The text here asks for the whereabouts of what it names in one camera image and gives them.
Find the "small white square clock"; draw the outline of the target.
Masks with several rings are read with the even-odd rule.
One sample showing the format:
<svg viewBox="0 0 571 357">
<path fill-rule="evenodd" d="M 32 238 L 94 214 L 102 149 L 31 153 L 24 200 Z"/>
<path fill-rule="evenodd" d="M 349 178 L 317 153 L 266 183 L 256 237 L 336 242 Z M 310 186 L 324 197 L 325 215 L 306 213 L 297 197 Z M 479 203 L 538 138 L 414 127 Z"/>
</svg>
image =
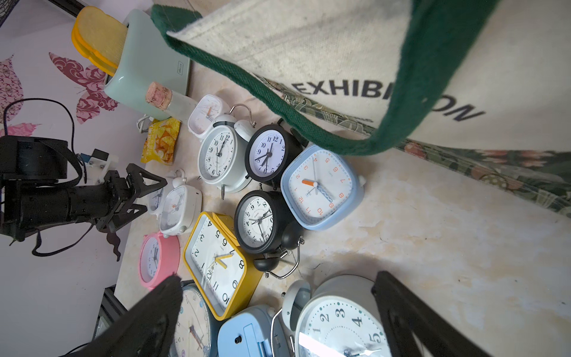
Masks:
<svg viewBox="0 0 571 357">
<path fill-rule="evenodd" d="M 165 237 L 184 234 L 194 227 L 202 211 L 202 192 L 187 184 L 186 172 L 177 169 L 167 175 L 167 185 L 147 196 L 150 214 L 159 219 Z"/>
</svg>

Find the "canvas tote bag green handles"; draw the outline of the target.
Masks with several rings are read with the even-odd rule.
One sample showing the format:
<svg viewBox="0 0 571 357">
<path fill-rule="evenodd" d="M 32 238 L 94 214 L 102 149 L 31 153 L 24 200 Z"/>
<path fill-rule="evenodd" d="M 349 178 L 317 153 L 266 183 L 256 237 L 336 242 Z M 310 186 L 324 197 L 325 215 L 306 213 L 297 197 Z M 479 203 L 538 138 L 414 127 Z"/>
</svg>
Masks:
<svg viewBox="0 0 571 357">
<path fill-rule="evenodd" d="M 151 18 L 321 147 L 397 148 L 570 215 L 568 1 L 155 1 Z"/>
</svg>

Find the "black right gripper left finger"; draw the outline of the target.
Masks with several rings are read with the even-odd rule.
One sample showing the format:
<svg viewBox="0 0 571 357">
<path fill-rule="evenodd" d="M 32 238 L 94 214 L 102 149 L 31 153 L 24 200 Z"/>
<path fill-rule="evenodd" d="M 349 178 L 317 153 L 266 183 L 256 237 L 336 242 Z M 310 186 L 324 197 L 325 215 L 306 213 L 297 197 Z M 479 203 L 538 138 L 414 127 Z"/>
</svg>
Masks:
<svg viewBox="0 0 571 357">
<path fill-rule="evenodd" d="M 181 302 L 181 278 L 171 275 L 103 334 L 66 355 L 168 356 Z"/>
</svg>

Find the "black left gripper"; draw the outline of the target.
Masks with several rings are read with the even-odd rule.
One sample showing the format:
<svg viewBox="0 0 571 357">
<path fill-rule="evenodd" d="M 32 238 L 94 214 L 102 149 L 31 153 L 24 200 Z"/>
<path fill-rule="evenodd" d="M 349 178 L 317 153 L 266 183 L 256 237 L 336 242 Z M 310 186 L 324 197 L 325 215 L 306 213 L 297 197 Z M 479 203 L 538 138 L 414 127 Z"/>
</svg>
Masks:
<svg viewBox="0 0 571 357">
<path fill-rule="evenodd" d="M 90 222 L 100 232 L 114 233 L 146 213 L 147 206 L 135 203 L 136 198 L 161 190 L 167 180 L 135 164 L 126 172 L 127 181 L 111 170 L 103 184 L 68 189 L 67 222 Z"/>
</svg>

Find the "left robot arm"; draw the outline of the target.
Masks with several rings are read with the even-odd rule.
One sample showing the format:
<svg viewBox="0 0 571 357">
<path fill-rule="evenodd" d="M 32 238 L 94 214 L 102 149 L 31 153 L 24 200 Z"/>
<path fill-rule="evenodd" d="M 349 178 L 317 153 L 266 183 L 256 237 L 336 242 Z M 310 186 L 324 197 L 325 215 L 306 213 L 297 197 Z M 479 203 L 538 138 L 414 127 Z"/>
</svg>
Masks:
<svg viewBox="0 0 571 357">
<path fill-rule="evenodd" d="M 165 178 L 130 164 L 126 177 L 108 171 L 103 183 L 88 185 L 87 169 L 74 151 L 74 141 L 1 137 L 1 234 L 13 242 L 35 236 L 32 255 L 50 257 L 67 251 L 41 252 L 42 231 L 89 223 L 106 235 L 120 256 L 117 231 L 147 212 L 136 201 L 166 186 Z"/>
</svg>

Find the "pink round alarm clock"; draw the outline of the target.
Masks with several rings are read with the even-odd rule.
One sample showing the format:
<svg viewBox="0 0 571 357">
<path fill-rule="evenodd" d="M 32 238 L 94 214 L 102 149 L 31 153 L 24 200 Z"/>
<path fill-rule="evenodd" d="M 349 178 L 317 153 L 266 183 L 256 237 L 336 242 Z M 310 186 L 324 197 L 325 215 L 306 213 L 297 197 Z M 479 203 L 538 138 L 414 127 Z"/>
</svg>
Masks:
<svg viewBox="0 0 571 357">
<path fill-rule="evenodd" d="M 175 275 L 180 257 L 177 236 L 166 237 L 161 232 L 145 235 L 138 263 L 141 285 L 153 290 L 166 278 Z"/>
</svg>

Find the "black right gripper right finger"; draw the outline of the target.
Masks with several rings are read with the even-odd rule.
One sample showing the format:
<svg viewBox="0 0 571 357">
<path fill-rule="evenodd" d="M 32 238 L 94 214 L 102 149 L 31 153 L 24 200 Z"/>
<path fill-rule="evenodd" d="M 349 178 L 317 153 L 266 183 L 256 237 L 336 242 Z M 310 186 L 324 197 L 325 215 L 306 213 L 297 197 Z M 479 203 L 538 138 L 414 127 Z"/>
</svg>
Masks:
<svg viewBox="0 0 571 357">
<path fill-rule="evenodd" d="M 377 274 L 372 288 L 392 356 L 487 356 L 401 281 L 387 271 Z"/>
</svg>

